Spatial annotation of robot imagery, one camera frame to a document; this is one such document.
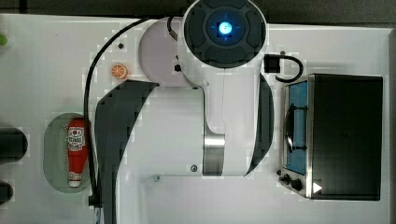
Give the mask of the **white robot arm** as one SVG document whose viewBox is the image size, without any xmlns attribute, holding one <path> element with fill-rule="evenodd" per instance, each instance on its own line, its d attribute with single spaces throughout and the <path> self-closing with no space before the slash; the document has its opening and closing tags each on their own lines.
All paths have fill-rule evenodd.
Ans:
<svg viewBox="0 0 396 224">
<path fill-rule="evenodd" d="M 177 35 L 187 84 L 127 79 L 93 122 L 104 224 L 148 224 L 145 186 L 162 176 L 244 176 L 272 142 L 262 76 L 267 27 L 250 0 L 196 0 Z"/>
</svg>

